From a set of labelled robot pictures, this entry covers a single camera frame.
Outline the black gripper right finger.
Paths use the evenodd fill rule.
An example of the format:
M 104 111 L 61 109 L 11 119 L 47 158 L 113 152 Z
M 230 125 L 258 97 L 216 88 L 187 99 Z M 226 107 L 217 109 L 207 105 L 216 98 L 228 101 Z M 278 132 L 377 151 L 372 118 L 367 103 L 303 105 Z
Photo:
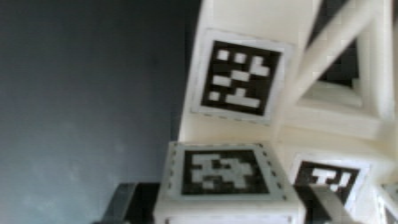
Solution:
M 328 186 L 310 186 L 308 224 L 360 224 Z

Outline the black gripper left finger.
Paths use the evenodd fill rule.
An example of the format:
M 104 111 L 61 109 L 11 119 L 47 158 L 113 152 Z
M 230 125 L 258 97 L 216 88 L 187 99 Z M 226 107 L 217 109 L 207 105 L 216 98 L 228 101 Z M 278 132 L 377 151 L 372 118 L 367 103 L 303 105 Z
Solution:
M 159 189 L 157 182 L 121 183 L 104 217 L 93 224 L 155 224 L 153 210 Z

